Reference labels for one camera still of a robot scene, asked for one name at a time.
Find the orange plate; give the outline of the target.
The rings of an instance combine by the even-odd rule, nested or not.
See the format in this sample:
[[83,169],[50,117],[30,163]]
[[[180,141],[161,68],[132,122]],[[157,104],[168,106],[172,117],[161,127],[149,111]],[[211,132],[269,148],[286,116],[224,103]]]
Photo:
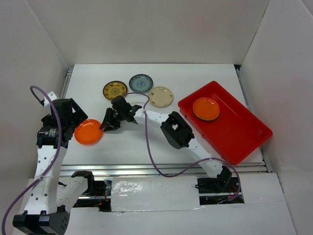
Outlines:
[[80,144],[90,145],[98,142],[103,131],[100,128],[101,123],[95,119],[84,120],[74,131],[74,137]]
[[220,107],[216,101],[208,97],[201,97],[194,101],[193,112],[199,115],[220,114]]

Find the yellow patterned plate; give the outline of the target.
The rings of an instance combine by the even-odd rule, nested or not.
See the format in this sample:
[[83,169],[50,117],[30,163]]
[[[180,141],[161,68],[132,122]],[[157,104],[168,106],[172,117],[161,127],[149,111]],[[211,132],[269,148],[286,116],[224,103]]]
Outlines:
[[103,96],[108,100],[113,100],[119,95],[124,95],[128,92],[128,87],[122,81],[111,81],[103,88]]

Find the green plate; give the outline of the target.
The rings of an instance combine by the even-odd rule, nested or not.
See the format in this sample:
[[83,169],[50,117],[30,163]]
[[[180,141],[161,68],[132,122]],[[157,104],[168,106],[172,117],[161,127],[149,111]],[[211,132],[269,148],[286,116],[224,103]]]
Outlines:
[[215,120],[219,114],[204,114],[204,115],[199,115],[199,114],[195,114],[197,118],[204,120],[204,121],[211,121],[211,120]]

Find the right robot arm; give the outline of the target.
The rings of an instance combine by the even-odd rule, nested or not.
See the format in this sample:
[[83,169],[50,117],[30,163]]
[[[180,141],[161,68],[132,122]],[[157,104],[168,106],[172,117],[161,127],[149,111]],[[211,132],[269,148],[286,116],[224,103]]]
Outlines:
[[[192,128],[184,118],[176,111],[170,114],[161,114],[149,111],[146,106],[134,105],[119,95],[111,101],[112,107],[106,109],[104,119],[99,127],[103,132],[117,130],[121,122],[139,124],[144,123],[145,140],[150,161],[159,175],[166,178],[174,178],[182,175],[195,165],[200,165],[209,178],[210,186],[217,192],[223,192],[230,186],[231,171],[225,166],[226,162],[213,158],[198,142]],[[167,142],[175,149],[187,149],[193,153],[195,163],[176,174],[165,174],[157,167],[149,144],[148,122],[160,127]]]

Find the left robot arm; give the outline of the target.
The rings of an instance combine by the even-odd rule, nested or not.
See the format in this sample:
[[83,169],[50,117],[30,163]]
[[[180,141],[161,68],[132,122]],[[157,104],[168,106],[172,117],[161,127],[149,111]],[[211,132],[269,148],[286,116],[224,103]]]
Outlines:
[[78,198],[96,191],[90,171],[74,172],[69,182],[58,188],[69,141],[88,116],[72,98],[62,99],[54,92],[44,93],[40,104],[50,113],[42,118],[43,125],[37,133],[35,178],[26,188],[30,197],[23,213],[14,216],[13,226],[26,235],[63,235]]

